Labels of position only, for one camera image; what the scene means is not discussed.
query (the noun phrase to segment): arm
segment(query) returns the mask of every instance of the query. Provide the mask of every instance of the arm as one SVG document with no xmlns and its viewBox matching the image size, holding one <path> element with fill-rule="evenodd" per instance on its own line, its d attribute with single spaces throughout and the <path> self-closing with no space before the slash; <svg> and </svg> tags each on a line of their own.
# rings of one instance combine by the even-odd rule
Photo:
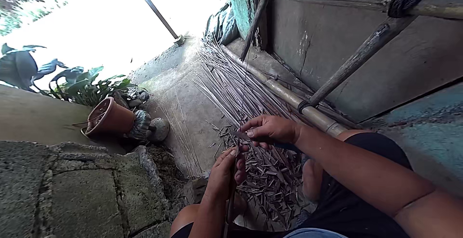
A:
<svg viewBox="0 0 463 238">
<path fill-rule="evenodd" d="M 241 146 L 240 151 L 246 152 L 249 147 Z M 211 169 L 207 187 L 201 200 L 198 214 L 191 228 L 189 238 L 217 238 L 221 236 L 225 222 L 225 205 L 229 197 L 230 168 L 235 164 L 238 171 L 234 175 L 237 184 L 246 179 L 245 162 L 237 155 L 236 147 L 223 152 Z"/>
<path fill-rule="evenodd" d="M 460 202 L 431 182 L 373 152 L 332 138 L 314 128 L 262 115 L 242 128 L 255 145 L 290 142 L 356 195 L 393 217 L 413 237 L 463 233 Z"/>
</svg>

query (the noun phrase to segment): black shorts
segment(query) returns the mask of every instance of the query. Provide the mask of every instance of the black shorts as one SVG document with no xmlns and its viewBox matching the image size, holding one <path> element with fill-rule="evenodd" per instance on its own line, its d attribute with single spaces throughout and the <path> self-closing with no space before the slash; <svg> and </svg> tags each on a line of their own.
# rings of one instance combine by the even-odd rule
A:
<svg viewBox="0 0 463 238">
<path fill-rule="evenodd" d="M 407 156 L 391 139 L 372 132 L 359 133 L 345 142 L 375 152 L 412 169 Z M 187 238 L 193 223 L 178 230 L 172 238 Z M 298 228 L 312 227 L 335 231 L 349 238 L 408 238 L 403 229 L 385 213 L 374 208 L 323 171 L 317 209 Z M 229 229 L 230 238 L 280 238 L 290 233 L 254 231 L 244 227 Z"/>
</svg>

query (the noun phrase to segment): metal pole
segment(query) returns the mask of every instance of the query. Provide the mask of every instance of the metal pole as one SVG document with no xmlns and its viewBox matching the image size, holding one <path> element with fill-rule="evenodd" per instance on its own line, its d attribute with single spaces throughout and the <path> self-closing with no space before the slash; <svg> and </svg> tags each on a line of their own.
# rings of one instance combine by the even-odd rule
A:
<svg viewBox="0 0 463 238">
<path fill-rule="evenodd" d="M 350 56 L 349 59 L 331 76 L 331 78 L 316 91 L 310 98 L 310 105 L 318 103 L 359 69 L 385 44 L 395 38 L 402 30 L 415 20 L 416 16 L 394 19 L 387 18 L 373 34 Z"/>
<path fill-rule="evenodd" d="M 178 38 L 177 34 L 175 34 L 174 30 L 172 30 L 172 28 L 169 26 L 167 21 L 164 19 L 164 17 L 161 15 L 161 13 L 157 10 L 156 6 L 154 6 L 153 2 L 151 2 L 151 0 L 145 0 L 145 1 L 151 7 L 151 9 L 154 11 L 156 16 L 161 20 L 161 22 L 164 24 L 164 26 L 166 26 L 167 30 L 169 30 L 169 32 L 172 34 L 172 36 L 175 39 L 177 39 Z"/>
</svg>

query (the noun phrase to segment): sky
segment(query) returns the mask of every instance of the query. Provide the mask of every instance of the sky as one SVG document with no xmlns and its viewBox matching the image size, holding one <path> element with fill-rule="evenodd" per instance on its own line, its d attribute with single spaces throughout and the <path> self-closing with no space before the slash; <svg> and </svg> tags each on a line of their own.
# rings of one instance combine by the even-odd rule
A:
<svg viewBox="0 0 463 238">
<path fill-rule="evenodd" d="M 177 34 L 201 37 L 208 17 L 227 0 L 151 0 Z M 69 0 L 66 6 L 0 37 L 20 48 L 40 45 L 40 67 L 53 58 L 68 67 L 104 66 L 99 79 L 128 75 L 172 46 L 174 38 L 144 0 Z M 58 72 L 35 81 L 42 89 Z"/>
</svg>

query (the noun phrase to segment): person's left hand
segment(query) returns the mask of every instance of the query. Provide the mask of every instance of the person's left hand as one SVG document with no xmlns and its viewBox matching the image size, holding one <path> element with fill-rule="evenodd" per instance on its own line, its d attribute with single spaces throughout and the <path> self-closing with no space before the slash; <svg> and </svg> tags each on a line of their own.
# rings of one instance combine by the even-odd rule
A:
<svg viewBox="0 0 463 238">
<path fill-rule="evenodd" d="M 236 184 L 240 185 L 246 179 L 245 159 L 243 152 L 249 150 L 248 146 L 240 146 L 240 153 L 236 157 L 236 147 L 231 147 L 224 151 L 212 166 L 211 174 L 207 182 L 204 196 L 215 201 L 226 201 L 229 197 L 229 185 L 231 177 L 231 167 L 236 161 L 237 172 L 234 176 Z"/>
</svg>

